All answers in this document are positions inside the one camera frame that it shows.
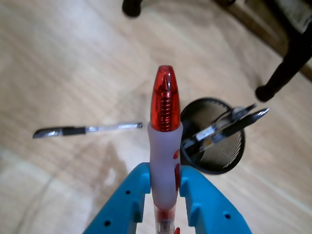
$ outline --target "black rubber foot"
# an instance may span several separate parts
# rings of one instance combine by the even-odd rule
[[[268,92],[265,86],[260,86],[255,90],[255,96],[261,102],[267,102],[274,97],[272,93]]]
[[[138,17],[141,14],[141,0],[124,0],[122,11],[129,17]]]

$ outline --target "black pen grip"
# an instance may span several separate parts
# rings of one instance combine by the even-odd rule
[[[63,136],[86,134],[86,128],[85,127],[80,127],[80,128],[63,127],[62,134]]]
[[[253,118],[250,115],[248,115],[248,116],[242,118],[241,120],[235,122],[234,124],[230,125],[229,127],[223,129],[222,135],[224,137],[230,137],[233,134],[243,130],[247,126],[253,124],[254,122],[255,122],[255,120],[253,120]]]

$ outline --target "wooden floor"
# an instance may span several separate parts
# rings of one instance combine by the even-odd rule
[[[0,1],[0,233],[78,234],[149,160],[146,128],[32,140],[53,125],[149,121],[157,67],[174,67],[182,108],[200,97],[256,102],[281,58],[210,0]],[[298,74],[246,130],[241,162],[207,178],[255,234],[312,230],[312,84]],[[176,226],[187,226],[178,198]],[[137,234],[155,232],[151,195]]]

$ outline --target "pen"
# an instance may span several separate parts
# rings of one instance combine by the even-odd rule
[[[172,66],[158,68],[152,95],[151,121],[147,129],[156,234],[173,234],[180,185],[179,149],[183,125]]]
[[[269,108],[257,111],[253,114],[247,115],[243,117],[241,120],[233,123],[232,125],[224,128],[221,132],[213,135],[211,138],[206,140],[202,146],[200,147],[200,151],[204,151],[207,148],[217,144],[218,142],[222,141],[223,139],[232,136],[233,134],[241,131],[242,129],[246,128],[247,126],[255,123],[257,120],[262,118],[267,112]]]
[[[33,138],[70,136],[100,131],[111,131],[117,129],[134,129],[134,128],[142,128],[142,126],[143,126],[142,122],[119,123],[105,126],[82,126],[82,127],[60,126],[60,127],[38,129],[33,134]]]
[[[244,107],[234,107],[232,110],[221,114],[216,120],[212,122],[212,124],[205,128],[204,130],[196,133],[191,138],[183,140],[182,144],[185,149],[191,147],[192,145],[197,144],[201,140],[212,136],[214,133],[218,132],[222,128],[228,126],[231,123],[234,123],[248,114],[252,109],[254,109],[257,105],[253,104],[246,108]]]

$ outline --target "white rubber pen grip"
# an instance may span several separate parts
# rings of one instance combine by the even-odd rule
[[[176,204],[177,189],[175,168],[180,157],[174,154],[180,149],[183,125],[172,132],[160,132],[148,123],[151,147],[150,171],[153,200],[160,209],[170,209]]]

